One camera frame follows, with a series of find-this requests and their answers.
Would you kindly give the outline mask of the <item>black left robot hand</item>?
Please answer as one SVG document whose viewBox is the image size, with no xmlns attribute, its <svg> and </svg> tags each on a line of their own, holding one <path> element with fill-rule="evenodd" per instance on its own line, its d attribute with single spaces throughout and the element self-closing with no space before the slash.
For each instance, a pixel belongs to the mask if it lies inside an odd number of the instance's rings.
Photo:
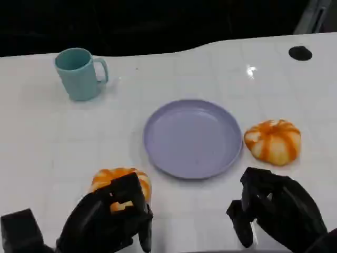
<svg viewBox="0 0 337 253">
<path fill-rule="evenodd" d="M 153 213 L 135 172 L 87 194 L 68 217 L 56 252 L 117 252 L 138 235 L 151 251 Z"/>
</svg>

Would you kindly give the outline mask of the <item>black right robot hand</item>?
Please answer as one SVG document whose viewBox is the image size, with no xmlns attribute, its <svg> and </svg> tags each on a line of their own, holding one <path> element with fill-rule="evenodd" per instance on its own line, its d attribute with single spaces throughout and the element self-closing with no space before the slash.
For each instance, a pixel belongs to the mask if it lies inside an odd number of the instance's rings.
<svg viewBox="0 0 337 253">
<path fill-rule="evenodd" d="M 240 182 L 242 198 L 226 213 L 241 244 L 253 244 L 252 222 L 292 252 L 305 252 L 328 233 L 320 210 L 309 193 L 288 176 L 248 167 Z"/>
</svg>

